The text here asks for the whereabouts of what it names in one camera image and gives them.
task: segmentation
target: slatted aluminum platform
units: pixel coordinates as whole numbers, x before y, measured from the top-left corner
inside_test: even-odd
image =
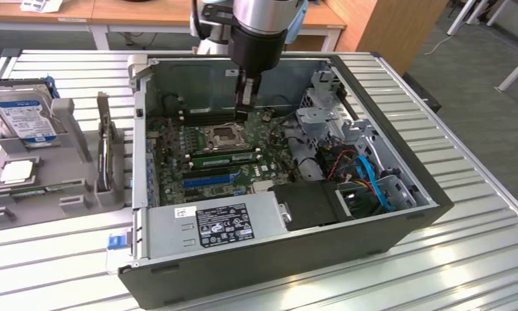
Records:
[[[126,130],[127,198],[133,101],[126,58],[134,53],[23,51],[0,60],[3,78],[54,77],[59,95],[74,99],[83,130],[97,128],[97,91],[109,93],[115,124]],[[385,254],[165,310],[518,310],[518,202],[385,61],[367,53],[341,57],[454,208]],[[130,223],[125,208],[0,231],[0,310],[138,310],[105,270],[106,237]]]

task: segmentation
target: power supply label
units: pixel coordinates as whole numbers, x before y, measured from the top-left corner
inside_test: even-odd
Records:
[[[195,220],[203,248],[254,238],[243,203],[198,210]]]
[[[42,110],[37,100],[0,102],[0,108],[18,138],[30,143],[51,141],[55,138],[51,122],[42,116],[47,112]]]

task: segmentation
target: circuit board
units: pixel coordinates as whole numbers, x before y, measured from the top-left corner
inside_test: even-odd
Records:
[[[149,118],[146,136],[153,150],[158,204],[173,205],[254,193],[258,188],[254,183],[259,181],[265,181],[258,183],[263,187],[270,181],[279,185],[301,180],[298,170],[289,173],[277,162],[279,159],[286,163],[293,161],[283,140],[267,144],[271,126],[281,119],[265,120],[263,111],[255,111],[243,124],[189,127],[177,118]],[[229,163],[234,159],[243,163]],[[222,180],[206,180],[207,183],[221,180],[214,185],[202,185],[201,179],[187,177],[213,173],[219,167],[227,175]]]

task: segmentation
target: floor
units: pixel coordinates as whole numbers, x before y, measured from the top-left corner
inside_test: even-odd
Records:
[[[483,26],[463,25],[431,55],[423,55],[447,36],[451,19],[443,12],[409,73],[438,99],[438,113],[478,159],[518,199],[518,81],[506,93],[496,86],[518,64],[518,46]],[[141,45],[151,34],[134,38]],[[109,34],[111,49],[127,47],[119,34]],[[179,50],[197,45],[186,34],[159,34],[149,49]],[[93,49],[87,33],[0,31],[0,52],[23,49]]]

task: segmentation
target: metal sheet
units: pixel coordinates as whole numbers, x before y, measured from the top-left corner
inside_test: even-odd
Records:
[[[49,71],[58,81],[67,79],[59,91],[78,93],[74,114],[79,126],[95,130],[90,96],[97,88],[119,96],[109,99],[111,111],[118,109],[115,116],[131,115],[131,94],[117,83],[126,78],[122,59],[135,53],[147,52],[23,51],[11,76],[33,78]],[[394,81],[399,85],[373,84],[367,91],[455,201],[454,208],[385,254],[181,303],[169,310],[518,310],[516,202],[487,179],[487,171],[423,103],[409,96],[410,90],[383,63],[366,53],[342,57],[350,70],[365,74],[358,76],[361,83]],[[114,122],[127,129],[129,172],[133,120]],[[129,186],[130,174],[125,177]],[[106,274],[102,252],[107,234],[130,222],[125,209],[0,231],[0,310],[135,310],[117,276]]]

